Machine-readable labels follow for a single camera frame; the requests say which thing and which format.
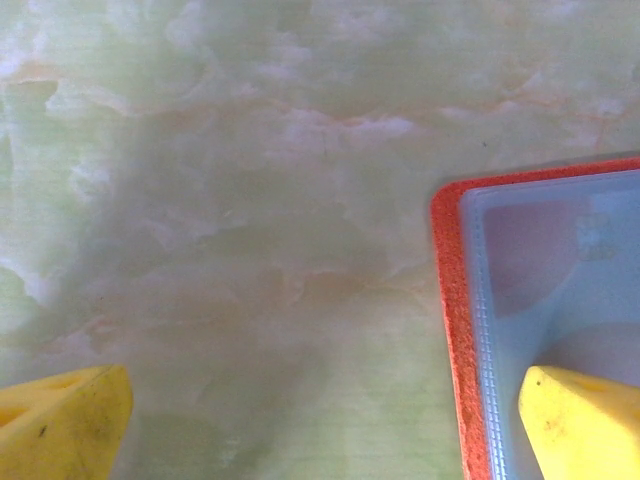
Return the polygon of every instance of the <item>clear plastic case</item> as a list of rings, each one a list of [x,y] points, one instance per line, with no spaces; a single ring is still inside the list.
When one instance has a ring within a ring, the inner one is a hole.
[[[529,366],[640,386],[640,171],[473,189],[460,210],[493,478],[542,480]]]

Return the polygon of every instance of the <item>red frame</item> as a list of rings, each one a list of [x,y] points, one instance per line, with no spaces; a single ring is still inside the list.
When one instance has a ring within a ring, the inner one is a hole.
[[[453,390],[466,480],[491,480],[482,397],[473,342],[458,204],[478,187],[640,169],[640,157],[518,172],[450,183],[431,202],[431,226],[453,373]]]

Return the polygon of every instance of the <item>blue plastic panel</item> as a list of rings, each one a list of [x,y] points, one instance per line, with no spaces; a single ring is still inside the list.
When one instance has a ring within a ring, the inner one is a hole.
[[[640,386],[640,171],[474,189],[460,208],[493,478],[542,480],[517,409],[529,366]]]

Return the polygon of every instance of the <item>marble surface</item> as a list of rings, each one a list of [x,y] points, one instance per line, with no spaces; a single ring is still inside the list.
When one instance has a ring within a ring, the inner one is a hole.
[[[5,0],[3,385],[128,366],[114,479],[458,479],[425,204],[638,148],[631,0]]]

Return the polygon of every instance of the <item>yellow object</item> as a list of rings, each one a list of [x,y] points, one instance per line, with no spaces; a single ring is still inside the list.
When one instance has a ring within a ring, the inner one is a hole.
[[[0,390],[0,479],[106,480],[132,407],[117,365]]]
[[[640,479],[640,389],[531,367],[520,417],[545,480]]]

